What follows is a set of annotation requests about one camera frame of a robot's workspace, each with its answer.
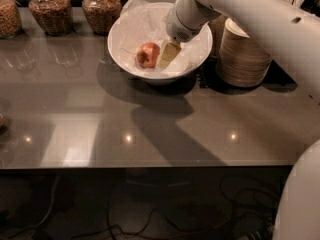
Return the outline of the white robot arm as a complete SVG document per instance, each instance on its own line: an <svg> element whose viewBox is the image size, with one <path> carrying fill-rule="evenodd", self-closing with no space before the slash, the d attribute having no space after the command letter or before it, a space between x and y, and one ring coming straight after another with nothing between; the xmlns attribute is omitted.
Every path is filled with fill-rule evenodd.
<svg viewBox="0 0 320 240"><path fill-rule="evenodd" d="M224 14L320 102L320 19L282 0L177 0L166 32L188 42ZM320 240L320 141L294 164L283 189L272 240Z"/></svg>

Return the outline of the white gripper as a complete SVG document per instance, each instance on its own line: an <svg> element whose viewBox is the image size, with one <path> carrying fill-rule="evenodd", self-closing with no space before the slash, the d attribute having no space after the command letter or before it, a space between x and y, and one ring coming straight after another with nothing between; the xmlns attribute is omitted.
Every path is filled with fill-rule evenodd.
<svg viewBox="0 0 320 240"><path fill-rule="evenodd" d="M181 51L180 43L191 41L202 27L220 13L199 0L177 0L166 19L166 33L171 40L162 43L157 66L167 68Z"/></svg>

